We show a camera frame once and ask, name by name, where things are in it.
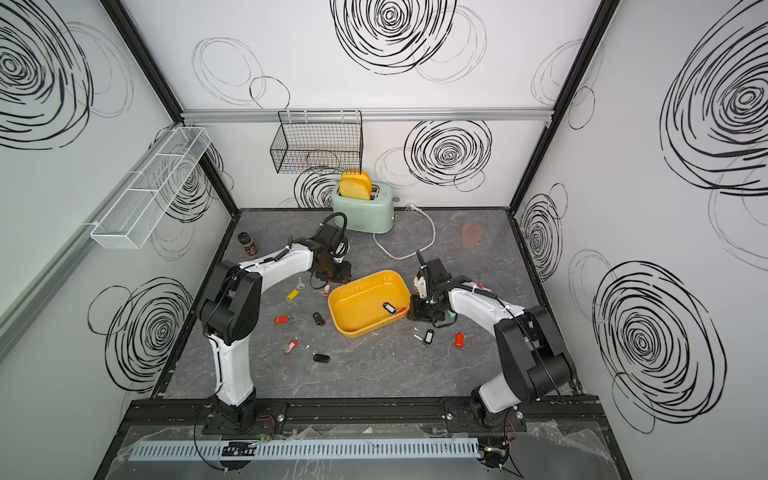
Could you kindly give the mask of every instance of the wire basket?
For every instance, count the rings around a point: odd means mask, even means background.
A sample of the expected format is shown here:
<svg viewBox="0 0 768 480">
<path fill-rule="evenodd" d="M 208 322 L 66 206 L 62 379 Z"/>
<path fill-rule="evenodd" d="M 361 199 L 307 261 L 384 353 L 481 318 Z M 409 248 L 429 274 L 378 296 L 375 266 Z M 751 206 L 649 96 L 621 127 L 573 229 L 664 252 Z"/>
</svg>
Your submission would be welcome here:
<svg viewBox="0 0 768 480">
<path fill-rule="evenodd" d="M 104 248 L 139 249 L 192 174 L 210 138 L 204 128 L 179 127 L 159 147 L 91 231 Z"/>
<path fill-rule="evenodd" d="M 278 174 L 300 174 L 312 167 L 362 170 L 360 112 L 337 110 L 310 113 L 311 117 L 307 111 L 303 115 L 301 112 L 278 112 L 280 128 L 270 147 L 275 171 Z"/>
</svg>

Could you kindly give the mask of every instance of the yellow bowl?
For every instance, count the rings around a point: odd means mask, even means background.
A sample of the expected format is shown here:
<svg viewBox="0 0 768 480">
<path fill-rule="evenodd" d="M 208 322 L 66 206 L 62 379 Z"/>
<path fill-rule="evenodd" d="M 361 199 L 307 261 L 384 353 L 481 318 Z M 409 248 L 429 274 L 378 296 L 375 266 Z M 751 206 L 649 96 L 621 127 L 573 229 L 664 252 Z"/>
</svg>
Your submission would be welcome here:
<svg viewBox="0 0 768 480">
<path fill-rule="evenodd" d="M 397 313 L 390 315 L 384 302 L 394 306 Z M 400 320 L 410 306 L 411 293 L 402 277 L 392 270 L 339 286 L 328 297 L 333 324 L 350 339 Z"/>
</svg>

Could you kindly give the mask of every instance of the toaster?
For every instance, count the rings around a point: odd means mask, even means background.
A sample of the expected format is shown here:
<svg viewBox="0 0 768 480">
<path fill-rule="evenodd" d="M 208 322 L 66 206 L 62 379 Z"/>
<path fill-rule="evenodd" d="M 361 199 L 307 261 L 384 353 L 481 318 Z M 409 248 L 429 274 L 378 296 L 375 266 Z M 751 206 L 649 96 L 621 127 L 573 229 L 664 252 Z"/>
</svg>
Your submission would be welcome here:
<svg viewBox="0 0 768 480">
<path fill-rule="evenodd" d="M 366 233 L 386 233 L 395 221 L 395 204 L 392 187 L 387 184 L 371 184 L 371 200 L 342 197 L 339 186 L 333 190 L 331 207 L 334 212 L 346 215 L 346 229 Z M 344 219 L 336 217 L 336 225 L 341 227 Z"/>
</svg>

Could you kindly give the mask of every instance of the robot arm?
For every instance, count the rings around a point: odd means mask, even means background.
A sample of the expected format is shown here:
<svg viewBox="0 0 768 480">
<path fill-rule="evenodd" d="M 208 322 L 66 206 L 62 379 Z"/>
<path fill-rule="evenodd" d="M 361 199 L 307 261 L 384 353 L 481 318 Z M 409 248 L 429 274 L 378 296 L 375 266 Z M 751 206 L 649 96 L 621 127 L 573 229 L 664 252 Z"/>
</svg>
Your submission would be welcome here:
<svg viewBox="0 0 768 480">
<path fill-rule="evenodd" d="M 342 216 L 338 228 L 329 220 Z M 248 342 L 259 320 L 261 294 L 276 283 L 298 273 L 312 271 L 323 281 L 346 283 L 352 277 L 342 251 L 346 217 L 333 214 L 321 224 L 314 237 L 289 240 L 286 246 L 265 257 L 235 264 L 216 265 L 197 318 L 214 349 L 217 374 L 216 395 L 230 416 L 240 421 L 241 406 L 253 393 Z"/>
<path fill-rule="evenodd" d="M 445 312 L 460 313 L 495 336 L 502 372 L 473 392 L 484 412 L 530 403 L 571 380 L 571 355 L 554 320 L 541 306 L 525 309 L 498 298 L 470 279 L 451 277 L 440 259 L 425 262 L 414 279 L 409 317 L 435 328 L 450 325 Z"/>
</svg>

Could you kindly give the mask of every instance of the black key tag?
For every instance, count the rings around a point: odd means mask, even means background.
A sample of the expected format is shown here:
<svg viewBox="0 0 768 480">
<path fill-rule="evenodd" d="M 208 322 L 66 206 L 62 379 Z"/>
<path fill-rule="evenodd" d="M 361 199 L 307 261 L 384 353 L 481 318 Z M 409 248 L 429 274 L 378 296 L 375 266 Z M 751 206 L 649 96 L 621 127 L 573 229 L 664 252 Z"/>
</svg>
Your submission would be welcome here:
<svg viewBox="0 0 768 480">
<path fill-rule="evenodd" d="M 331 357 L 328 355 L 323 355 L 322 353 L 318 353 L 317 350 L 315 350 L 315 353 L 312 354 L 312 360 L 320 363 L 328 363 L 331 361 Z"/>
</svg>

